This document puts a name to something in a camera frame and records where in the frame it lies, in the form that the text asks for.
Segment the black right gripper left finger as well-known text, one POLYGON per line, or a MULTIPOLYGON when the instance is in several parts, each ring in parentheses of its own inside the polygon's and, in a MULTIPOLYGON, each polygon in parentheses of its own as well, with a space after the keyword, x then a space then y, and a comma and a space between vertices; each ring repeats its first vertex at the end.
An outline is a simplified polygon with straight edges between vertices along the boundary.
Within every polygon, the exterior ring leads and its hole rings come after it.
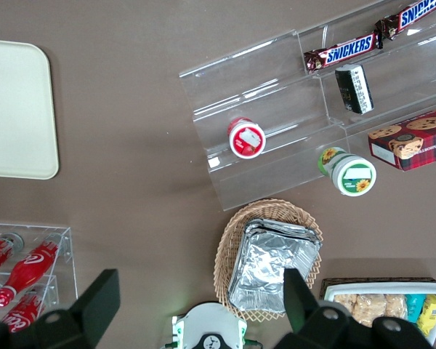
POLYGON ((119 272, 105 269, 68 309, 45 313, 14 334, 0 322, 0 348, 96 348, 120 304, 119 272))

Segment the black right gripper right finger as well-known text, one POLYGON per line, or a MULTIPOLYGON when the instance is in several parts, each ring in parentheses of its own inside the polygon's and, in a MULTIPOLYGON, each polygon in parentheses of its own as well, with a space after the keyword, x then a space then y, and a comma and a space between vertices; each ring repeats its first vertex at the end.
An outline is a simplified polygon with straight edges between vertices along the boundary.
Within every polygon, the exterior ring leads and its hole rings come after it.
POLYGON ((320 305, 297 269, 283 274, 283 302, 292 331, 276 348, 431 348, 424 335, 401 318, 359 324, 335 302, 320 305))

